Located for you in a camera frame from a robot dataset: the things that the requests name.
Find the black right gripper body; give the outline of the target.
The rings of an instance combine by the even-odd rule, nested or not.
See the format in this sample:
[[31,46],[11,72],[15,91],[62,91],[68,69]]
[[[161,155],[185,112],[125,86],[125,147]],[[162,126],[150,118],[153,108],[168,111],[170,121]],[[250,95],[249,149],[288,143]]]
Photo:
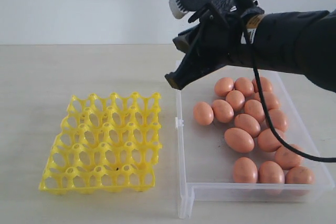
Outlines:
[[204,25],[201,43],[223,53],[223,66],[253,67],[253,50],[247,38],[246,23],[249,17],[262,14],[255,0],[212,0],[193,12],[188,22],[199,20]]

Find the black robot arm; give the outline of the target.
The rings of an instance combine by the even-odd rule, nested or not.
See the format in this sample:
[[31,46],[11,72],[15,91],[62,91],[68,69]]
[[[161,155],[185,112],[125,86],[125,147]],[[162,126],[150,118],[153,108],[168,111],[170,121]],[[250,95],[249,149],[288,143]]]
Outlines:
[[335,91],[335,12],[266,14],[257,0],[170,0],[169,6],[175,18],[192,13],[188,22],[196,23],[173,39],[185,56],[165,75],[172,88],[224,66],[257,66]]

